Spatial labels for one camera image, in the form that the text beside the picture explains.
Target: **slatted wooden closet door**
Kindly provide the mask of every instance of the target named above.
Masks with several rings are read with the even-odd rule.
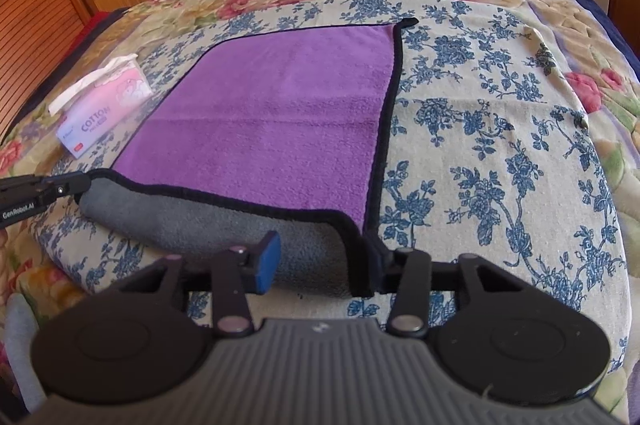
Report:
[[[81,30],[71,0],[0,0],[0,137]]]

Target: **quilted bedspread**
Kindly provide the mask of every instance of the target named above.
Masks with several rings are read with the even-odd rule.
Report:
[[[226,40],[409,17],[418,23],[402,31],[380,236],[390,248],[414,246],[438,261],[473,251],[593,318],[612,348],[600,400],[626,418],[626,377],[640,355],[631,320],[640,300],[640,84],[575,0],[151,0],[101,34],[12,131],[0,174],[111,167],[145,116]],[[55,137],[58,117],[47,102],[133,52],[154,97],[73,160]],[[351,177],[336,170],[333,179],[340,189]],[[163,253],[82,217],[72,200],[0,239],[0,323],[16,291],[42,323]],[[386,296],[286,289],[250,300],[256,318],[384,319],[389,304]],[[205,323],[208,312],[207,298],[193,294],[190,316]],[[450,295],[435,294],[430,324],[453,312]],[[6,355],[0,371],[11,382]]]

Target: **blue floral fabric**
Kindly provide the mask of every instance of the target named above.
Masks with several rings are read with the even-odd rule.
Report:
[[[416,17],[390,126],[380,236],[436,261],[474,252],[598,322],[622,365],[630,328],[625,255],[611,194],[580,101],[540,33],[503,8],[451,0],[322,0],[242,14],[166,41],[141,63],[155,91],[80,160],[54,172],[110,166],[144,116],[210,47],[229,38],[307,26]],[[161,256],[85,220],[60,201],[34,219],[41,246],[87,290],[100,290]],[[617,301],[612,312],[610,301]],[[252,297],[263,316],[386,318],[392,300],[336,300],[273,289]],[[206,323],[208,297],[189,315]],[[431,297],[430,324],[455,311]]]

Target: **tissue package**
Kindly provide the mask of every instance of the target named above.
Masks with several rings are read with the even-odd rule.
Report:
[[[151,95],[140,68],[126,66],[107,81],[90,85],[66,110],[56,135],[75,158],[80,158]]]

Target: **plastic bag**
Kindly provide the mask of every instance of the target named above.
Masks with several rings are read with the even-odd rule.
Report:
[[[56,136],[75,158],[152,96],[136,57],[112,59],[49,104],[51,115],[65,111]]]

